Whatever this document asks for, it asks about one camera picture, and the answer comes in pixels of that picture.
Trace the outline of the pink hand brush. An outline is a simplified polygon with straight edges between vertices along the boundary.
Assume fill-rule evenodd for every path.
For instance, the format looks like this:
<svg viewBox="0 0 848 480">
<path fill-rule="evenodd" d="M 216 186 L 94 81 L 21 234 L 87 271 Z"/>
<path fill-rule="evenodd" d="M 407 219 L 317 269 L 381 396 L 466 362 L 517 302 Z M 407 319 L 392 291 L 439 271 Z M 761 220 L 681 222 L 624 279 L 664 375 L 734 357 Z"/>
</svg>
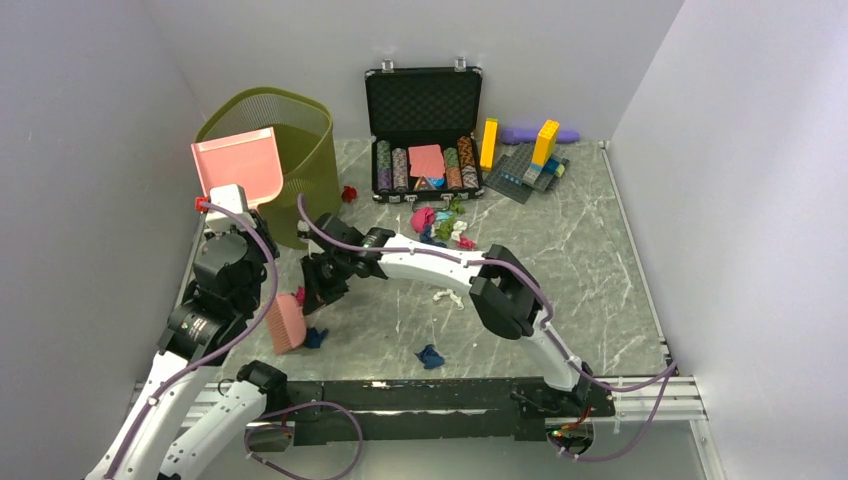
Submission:
<svg viewBox="0 0 848 480">
<path fill-rule="evenodd" d="M 272 351 L 282 355 L 301 346 L 306 338 L 302 307 L 292 294 L 277 294 L 265 318 Z"/>
</svg>

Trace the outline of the pink plastic dustpan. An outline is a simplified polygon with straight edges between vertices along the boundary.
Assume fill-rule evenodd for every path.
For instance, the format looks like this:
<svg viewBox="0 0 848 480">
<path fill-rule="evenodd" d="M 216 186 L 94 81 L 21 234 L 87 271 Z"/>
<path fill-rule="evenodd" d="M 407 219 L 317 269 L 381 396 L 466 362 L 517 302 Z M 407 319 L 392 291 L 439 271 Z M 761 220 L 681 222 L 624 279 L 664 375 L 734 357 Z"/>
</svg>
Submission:
<svg viewBox="0 0 848 480">
<path fill-rule="evenodd" d="M 256 207 L 283 190 L 283 169 L 271 127 L 193 143 L 191 151 L 207 197 L 213 188 L 236 184 L 244 189 L 247 204 Z"/>
</svg>

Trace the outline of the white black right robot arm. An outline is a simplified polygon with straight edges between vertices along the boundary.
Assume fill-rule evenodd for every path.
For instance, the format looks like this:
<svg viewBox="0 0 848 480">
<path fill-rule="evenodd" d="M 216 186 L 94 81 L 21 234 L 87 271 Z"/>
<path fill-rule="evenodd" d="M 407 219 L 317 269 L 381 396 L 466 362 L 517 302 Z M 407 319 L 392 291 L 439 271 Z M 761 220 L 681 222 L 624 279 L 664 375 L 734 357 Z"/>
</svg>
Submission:
<svg viewBox="0 0 848 480">
<path fill-rule="evenodd" d="M 459 251 L 384 228 L 361 233 L 331 214 L 316 221 L 303 215 L 298 236 L 317 263 L 304 277 L 309 298 L 319 304 L 340 298 L 353 276 L 422 282 L 465 295 L 486 330 L 517 342 L 535 363 L 560 413 L 576 415 L 589 404 L 582 360 L 553 326 L 553 306 L 540 284 L 508 248 Z"/>
</svg>

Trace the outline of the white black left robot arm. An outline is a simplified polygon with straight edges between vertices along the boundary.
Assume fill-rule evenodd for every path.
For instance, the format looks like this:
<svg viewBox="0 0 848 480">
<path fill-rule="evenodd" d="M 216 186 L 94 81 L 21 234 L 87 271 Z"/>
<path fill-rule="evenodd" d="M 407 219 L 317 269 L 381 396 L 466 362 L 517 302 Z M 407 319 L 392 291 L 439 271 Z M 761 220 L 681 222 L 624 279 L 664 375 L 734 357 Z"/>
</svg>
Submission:
<svg viewBox="0 0 848 480">
<path fill-rule="evenodd" d="M 279 256 L 254 210 L 214 207 L 206 215 L 193 277 L 170 314 L 140 396 L 90 479 L 197 479 L 254 418 L 287 406 L 287 377 L 254 361 L 191 427 L 183 422 L 227 354 L 271 312 L 260 300 L 277 279 Z"/>
</svg>

